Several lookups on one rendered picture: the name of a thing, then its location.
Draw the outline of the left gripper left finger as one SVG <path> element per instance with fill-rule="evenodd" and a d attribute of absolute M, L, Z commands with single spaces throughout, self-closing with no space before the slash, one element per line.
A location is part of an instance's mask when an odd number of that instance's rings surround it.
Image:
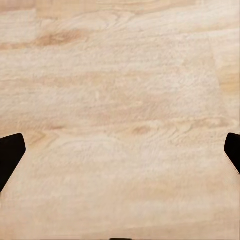
<path fill-rule="evenodd" d="M 0 192 L 26 153 L 22 133 L 0 138 Z"/>

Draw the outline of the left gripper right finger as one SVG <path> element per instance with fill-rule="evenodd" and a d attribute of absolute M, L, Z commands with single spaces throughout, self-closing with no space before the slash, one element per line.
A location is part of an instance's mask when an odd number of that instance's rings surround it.
<path fill-rule="evenodd" d="M 240 135 L 228 133 L 224 151 L 240 173 Z"/>

